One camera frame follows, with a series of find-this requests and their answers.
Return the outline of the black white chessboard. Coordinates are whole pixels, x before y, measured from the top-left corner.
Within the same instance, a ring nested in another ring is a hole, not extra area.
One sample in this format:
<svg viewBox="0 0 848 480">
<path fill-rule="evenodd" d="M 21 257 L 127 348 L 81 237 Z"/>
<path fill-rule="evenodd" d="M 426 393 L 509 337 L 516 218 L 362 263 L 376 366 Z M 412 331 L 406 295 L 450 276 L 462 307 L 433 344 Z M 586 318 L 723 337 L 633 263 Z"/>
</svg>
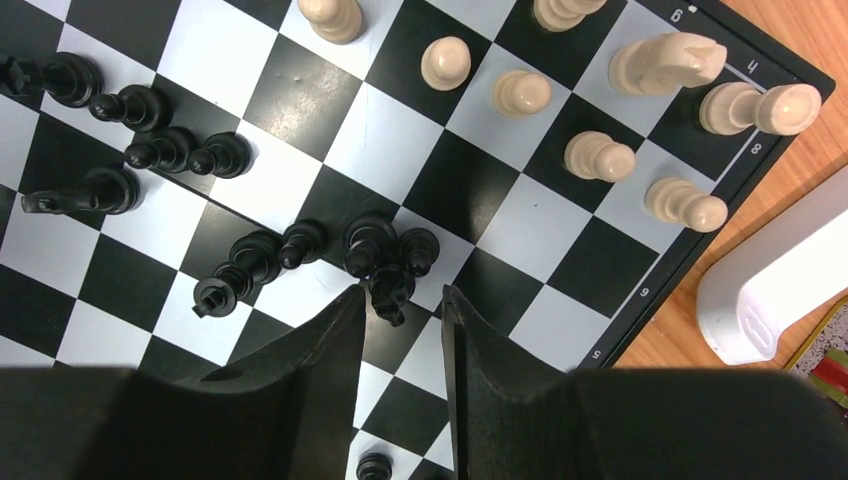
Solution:
<svg viewBox="0 0 848 480">
<path fill-rule="evenodd" d="M 612 364 L 709 237 L 646 212 L 680 177 L 736 209 L 790 145 L 703 130 L 706 87 L 614 90 L 616 52 L 695 33 L 724 45 L 719 83 L 832 78 L 717 1 L 608 1 L 553 33 L 529 1 L 365 1 L 335 45 L 293 1 L 5 1 L 1 50 L 93 61 L 115 93 L 140 84 L 199 140 L 254 153 L 234 179 L 138 174 L 122 215 L 29 214 L 21 199 L 120 164 L 138 133 L 46 93 L 1 99 L 1 363 L 130 366 L 199 377 L 311 319 L 353 283 L 342 233 L 376 212 L 441 246 L 405 321 L 368 326 L 346 475 L 382 450 L 398 479 L 453 474 L 440 338 L 444 285 L 561 369 Z M 629 146 L 625 179 L 584 180 L 568 142 Z"/>
</svg>

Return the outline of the white chess pawn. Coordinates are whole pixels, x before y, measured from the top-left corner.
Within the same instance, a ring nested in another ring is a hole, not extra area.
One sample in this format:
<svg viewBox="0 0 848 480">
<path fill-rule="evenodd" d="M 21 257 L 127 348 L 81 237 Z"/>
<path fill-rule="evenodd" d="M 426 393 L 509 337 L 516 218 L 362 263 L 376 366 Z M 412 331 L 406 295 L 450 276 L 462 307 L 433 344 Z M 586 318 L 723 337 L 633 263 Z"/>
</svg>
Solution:
<svg viewBox="0 0 848 480">
<path fill-rule="evenodd" d="M 699 233 L 717 230 L 728 218 L 725 201 L 679 177 L 654 182 L 646 193 L 644 206 L 663 222 L 678 223 Z"/>
</svg>

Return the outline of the white chess knight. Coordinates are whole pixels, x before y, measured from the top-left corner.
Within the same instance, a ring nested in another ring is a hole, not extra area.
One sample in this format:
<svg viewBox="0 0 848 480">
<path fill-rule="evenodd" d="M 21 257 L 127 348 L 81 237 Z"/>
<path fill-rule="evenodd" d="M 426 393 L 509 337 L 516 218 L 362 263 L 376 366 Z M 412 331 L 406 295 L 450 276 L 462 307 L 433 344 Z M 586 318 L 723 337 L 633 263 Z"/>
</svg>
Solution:
<svg viewBox="0 0 848 480">
<path fill-rule="evenodd" d="M 608 71 L 611 86 L 627 95 L 670 95 L 714 81 L 727 59 L 727 48 L 694 33 L 654 36 L 619 49 Z"/>
</svg>

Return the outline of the white chess piece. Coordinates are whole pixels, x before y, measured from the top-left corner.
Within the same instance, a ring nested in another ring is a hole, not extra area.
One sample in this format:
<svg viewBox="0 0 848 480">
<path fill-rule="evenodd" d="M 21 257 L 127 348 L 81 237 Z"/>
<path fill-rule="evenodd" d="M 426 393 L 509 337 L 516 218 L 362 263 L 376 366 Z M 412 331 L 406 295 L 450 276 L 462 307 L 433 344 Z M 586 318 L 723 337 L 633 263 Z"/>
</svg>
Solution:
<svg viewBox="0 0 848 480">
<path fill-rule="evenodd" d="M 634 171 L 636 156 L 629 146 L 614 141 L 605 133 L 585 131 L 568 142 L 564 164 L 578 178 L 615 183 Z"/>
</svg>

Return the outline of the metal pole with base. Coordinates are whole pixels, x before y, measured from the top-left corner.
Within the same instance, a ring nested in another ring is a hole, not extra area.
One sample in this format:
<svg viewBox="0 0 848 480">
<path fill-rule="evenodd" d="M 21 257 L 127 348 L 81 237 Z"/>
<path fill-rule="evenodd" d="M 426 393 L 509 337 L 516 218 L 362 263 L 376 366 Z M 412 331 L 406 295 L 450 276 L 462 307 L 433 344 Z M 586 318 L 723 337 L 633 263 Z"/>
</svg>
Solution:
<svg viewBox="0 0 848 480">
<path fill-rule="evenodd" d="M 771 360 L 781 334 L 847 287 L 847 171 L 841 169 L 703 275 L 696 320 L 727 365 Z"/>
</svg>

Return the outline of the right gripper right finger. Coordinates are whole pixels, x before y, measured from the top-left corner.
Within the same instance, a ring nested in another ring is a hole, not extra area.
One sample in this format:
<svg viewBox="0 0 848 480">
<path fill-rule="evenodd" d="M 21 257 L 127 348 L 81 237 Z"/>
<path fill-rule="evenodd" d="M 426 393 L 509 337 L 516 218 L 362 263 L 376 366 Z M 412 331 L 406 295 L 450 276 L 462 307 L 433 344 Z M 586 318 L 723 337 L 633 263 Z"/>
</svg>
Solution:
<svg viewBox="0 0 848 480">
<path fill-rule="evenodd" d="M 559 371 L 443 289 L 460 479 L 843 479 L 847 431 L 808 382 L 763 369 Z"/>
</svg>

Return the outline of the gold metal tin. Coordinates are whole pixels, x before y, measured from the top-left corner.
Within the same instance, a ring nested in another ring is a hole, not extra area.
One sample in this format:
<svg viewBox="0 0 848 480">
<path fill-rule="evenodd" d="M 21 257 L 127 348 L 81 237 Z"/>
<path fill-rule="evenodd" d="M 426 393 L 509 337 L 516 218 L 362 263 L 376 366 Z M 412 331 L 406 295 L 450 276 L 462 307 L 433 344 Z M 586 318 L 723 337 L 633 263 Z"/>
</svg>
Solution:
<svg viewBox="0 0 848 480">
<path fill-rule="evenodd" d="M 784 369 L 807 380 L 847 420 L 847 297 L 828 311 Z"/>
</svg>

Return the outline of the black chess piece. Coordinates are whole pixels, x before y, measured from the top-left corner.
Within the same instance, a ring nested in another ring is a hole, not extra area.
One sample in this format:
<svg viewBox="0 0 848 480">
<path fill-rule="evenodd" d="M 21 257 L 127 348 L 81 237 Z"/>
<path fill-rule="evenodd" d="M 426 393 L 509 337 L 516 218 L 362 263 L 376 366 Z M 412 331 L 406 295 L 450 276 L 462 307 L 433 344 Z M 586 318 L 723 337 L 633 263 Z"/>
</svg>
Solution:
<svg viewBox="0 0 848 480">
<path fill-rule="evenodd" d="M 362 456 L 356 468 L 358 480 L 390 480 L 392 474 L 392 459 L 379 452 Z"/>
</svg>

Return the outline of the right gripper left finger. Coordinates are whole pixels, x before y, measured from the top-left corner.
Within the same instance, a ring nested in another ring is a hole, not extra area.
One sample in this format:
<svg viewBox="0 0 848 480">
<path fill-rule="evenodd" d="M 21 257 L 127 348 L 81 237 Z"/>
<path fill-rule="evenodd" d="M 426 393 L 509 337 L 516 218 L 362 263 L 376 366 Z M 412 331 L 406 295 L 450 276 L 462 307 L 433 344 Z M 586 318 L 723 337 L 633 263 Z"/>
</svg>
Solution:
<svg viewBox="0 0 848 480">
<path fill-rule="evenodd" d="M 341 479 L 366 327 L 351 286 L 196 380 L 128 368 L 1 373 L 5 479 Z"/>
</svg>

